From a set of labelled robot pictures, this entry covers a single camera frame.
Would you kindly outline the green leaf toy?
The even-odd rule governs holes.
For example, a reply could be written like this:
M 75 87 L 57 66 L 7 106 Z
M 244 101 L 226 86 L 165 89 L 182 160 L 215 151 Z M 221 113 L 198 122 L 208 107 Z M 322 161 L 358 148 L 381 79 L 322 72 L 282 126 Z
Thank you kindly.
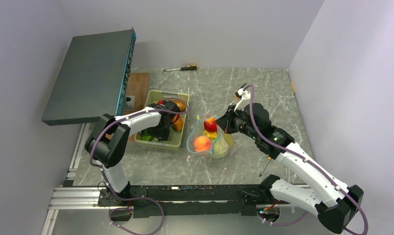
M 142 141 L 158 141 L 158 138 L 151 135 L 147 129 L 140 132 L 140 140 Z

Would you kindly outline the yellow pepper slice toy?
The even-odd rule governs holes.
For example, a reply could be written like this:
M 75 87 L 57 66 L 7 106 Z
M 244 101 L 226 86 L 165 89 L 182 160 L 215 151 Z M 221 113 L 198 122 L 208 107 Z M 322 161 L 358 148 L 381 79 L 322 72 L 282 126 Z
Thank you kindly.
M 223 138 L 228 144 L 229 148 L 232 148 L 234 146 L 234 140 L 230 134 L 223 134 Z

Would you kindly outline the yellow lemon toy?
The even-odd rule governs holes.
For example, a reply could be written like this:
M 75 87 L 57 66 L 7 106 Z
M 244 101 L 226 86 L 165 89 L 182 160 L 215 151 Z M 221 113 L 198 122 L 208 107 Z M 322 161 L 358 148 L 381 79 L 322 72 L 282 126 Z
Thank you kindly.
M 203 135 L 207 138 L 209 138 L 211 141 L 214 141 L 218 137 L 217 132 L 209 132 L 207 130 L 203 131 Z

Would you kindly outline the red apple toy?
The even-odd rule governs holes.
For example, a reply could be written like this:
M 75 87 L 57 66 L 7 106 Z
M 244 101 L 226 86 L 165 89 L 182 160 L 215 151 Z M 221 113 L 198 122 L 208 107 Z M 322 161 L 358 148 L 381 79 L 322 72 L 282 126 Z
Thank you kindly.
M 217 132 L 216 119 L 214 117 L 208 118 L 203 122 L 204 130 L 210 133 Z

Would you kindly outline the clear zip top bag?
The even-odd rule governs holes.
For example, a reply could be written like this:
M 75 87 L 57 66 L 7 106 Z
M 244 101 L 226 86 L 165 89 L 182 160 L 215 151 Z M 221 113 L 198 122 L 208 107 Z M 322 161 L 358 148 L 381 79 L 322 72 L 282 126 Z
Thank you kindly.
M 187 149 L 191 154 L 221 159 L 236 153 L 232 136 L 217 125 L 217 119 L 217 116 L 197 116 L 197 124 L 187 139 Z

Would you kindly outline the peach toy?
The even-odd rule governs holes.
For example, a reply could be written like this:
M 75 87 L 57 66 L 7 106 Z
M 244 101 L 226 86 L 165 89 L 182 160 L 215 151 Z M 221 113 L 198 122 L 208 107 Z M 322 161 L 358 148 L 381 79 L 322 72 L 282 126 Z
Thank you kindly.
M 212 144 L 212 141 L 205 136 L 199 136 L 193 142 L 195 152 L 210 151 Z

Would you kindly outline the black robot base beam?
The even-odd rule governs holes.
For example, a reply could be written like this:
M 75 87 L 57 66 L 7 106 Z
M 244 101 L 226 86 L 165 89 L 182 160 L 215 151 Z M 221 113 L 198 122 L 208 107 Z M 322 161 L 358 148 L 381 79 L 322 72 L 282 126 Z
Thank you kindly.
M 177 185 L 132 186 L 130 198 L 121 200 L 108 188 L 100 189 L 98 206 L 123 208 L 133 218 L 174 215 L 239 214 L 255 216 L 263 208 L 274 210 L 279 201 L 267 196 L 258 184 L 246 185 Z

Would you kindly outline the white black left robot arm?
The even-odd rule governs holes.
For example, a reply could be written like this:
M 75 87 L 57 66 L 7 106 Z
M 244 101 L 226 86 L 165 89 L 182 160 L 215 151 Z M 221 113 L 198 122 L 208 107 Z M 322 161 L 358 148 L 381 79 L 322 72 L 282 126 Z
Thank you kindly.
M 129 137 L 146 131 L 152 138 L 166 141 L 171 126 L 188 109 L 179 107 L 174 98 L 163 99 L 129 115 L 104 114 L 99 118 L 85 143 L 85 150 L 90 154 L 90 164 L 100 169 L 115 204 L 125 205 L 132 197 L 130 182 L 121 165 Z

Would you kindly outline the green plastic food bin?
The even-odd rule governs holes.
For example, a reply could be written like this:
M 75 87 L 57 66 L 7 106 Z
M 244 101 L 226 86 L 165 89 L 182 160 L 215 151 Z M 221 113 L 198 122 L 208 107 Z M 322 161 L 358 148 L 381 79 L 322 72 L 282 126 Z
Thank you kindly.
M 156 103 L 159 100 L 166 99 L 166 98 L 180 98 L 184 100 L 187 104 L 189 104 L 190 96 L 185 93 L 173 93 L 173 92 L 164 92 L 160 90 L 150 90 L 145 101 L 145 106 L 148 106 L 152 103 Z M 175 131 L 171 128 L 169 137 L 167 141 L 159 141 L 157 138 L 152 138 L 149 140 L 142 140 L 142 136 L 140 133 L 134 135 L 134 141 L 140 145 L 152 147 L 152 148 L 159 148 L 165 150 L 179 150 L 181 147 L 183 132 Z

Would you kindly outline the red orange mango toy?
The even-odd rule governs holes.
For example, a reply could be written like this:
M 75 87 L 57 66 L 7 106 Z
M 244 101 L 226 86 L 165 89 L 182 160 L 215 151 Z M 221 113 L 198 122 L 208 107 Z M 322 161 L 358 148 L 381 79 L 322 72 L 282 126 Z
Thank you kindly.
M 180 117 L 180 115 L 175 115 L 172 119 L 171 119 L 171 124 L 172 127 L 175 131 L 177 132 L 181 132 L 183 129 L 183 120 Z

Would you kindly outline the yellow black screwdriver near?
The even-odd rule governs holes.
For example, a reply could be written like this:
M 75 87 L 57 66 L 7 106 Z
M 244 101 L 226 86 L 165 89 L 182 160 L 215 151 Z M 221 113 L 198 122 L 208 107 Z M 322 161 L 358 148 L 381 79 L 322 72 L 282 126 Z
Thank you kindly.
M 262 168 L 261 171 L 259 172 L 259 175 L 258 175 L 259 178 L 260 178 L 260 177 L 263 175 L 263 173 L 265 172 L 265 170 L 266 170 L 266 168 L 267 168 L 268 163 L 270 162 L 270 160 L 271 160 L 271 157 L 268 156 L 265 165 L 263 166 L 263 168 Z

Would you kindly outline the brown wooden board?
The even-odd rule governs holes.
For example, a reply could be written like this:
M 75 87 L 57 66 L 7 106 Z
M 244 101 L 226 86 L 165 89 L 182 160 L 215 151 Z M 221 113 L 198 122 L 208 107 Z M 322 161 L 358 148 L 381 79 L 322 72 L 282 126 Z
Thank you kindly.
M 131 73 L 127 84 L 127 95 L 135 96 L 135 105 L 132 111 L 123 108 L 122 115 L 131 114 L 144 108 L 148 94 L 148 73 Z

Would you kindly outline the yellow black screwdriver far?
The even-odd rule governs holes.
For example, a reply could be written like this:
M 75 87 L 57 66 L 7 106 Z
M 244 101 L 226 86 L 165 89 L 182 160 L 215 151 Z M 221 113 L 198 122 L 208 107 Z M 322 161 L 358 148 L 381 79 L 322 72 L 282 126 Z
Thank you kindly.
M 197 65 L 188 65 L 188 66 L 179 67 L 179 68 L 175 68 L 175 69 L 167 69 L 164 71 L 195 71 L 197 69 L 198 69 Z

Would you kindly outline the small metal bracket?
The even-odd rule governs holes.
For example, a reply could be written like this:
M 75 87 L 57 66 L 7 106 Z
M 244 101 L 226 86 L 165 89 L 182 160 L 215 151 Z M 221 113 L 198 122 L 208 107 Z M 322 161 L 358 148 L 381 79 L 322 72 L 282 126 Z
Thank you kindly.
M 135 96 L 134 95 L 127 95 L 125 97 L 125 106 L 124 108 L 128 111 L 132 111 L 135 105 Z

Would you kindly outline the aluminium frame rail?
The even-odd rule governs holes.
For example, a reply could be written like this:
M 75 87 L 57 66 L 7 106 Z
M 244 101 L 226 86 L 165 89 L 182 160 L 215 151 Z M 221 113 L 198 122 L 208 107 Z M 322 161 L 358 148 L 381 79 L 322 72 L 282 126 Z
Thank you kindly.
M 118 208 L 108 208 L 98 206 L 98 197 L 100 189 L 105 187 L 70 187 L 70 188 L 56 188 L 52 195 L 49 209 L 51 210 L 116 210 Z M 297 214 L 295 223 L 298 224 L 302 221 L 301 214 L 305 212 L 304 209 L 290 205 L 287 202 L 279 201 L 278 207 L 274 210 L 269 208 L 263 208 L 257 211 L 258 216 L 261 219 L 266 219 L 268 222 L 279 223 L 279 216 L 284 210 L 291 210 L 292 213 Z M 128 221 L 133 216 L 129 213 L 125 213 L 120 219 L 117 219 L 115 215 L 111 216 L 116 221 Z

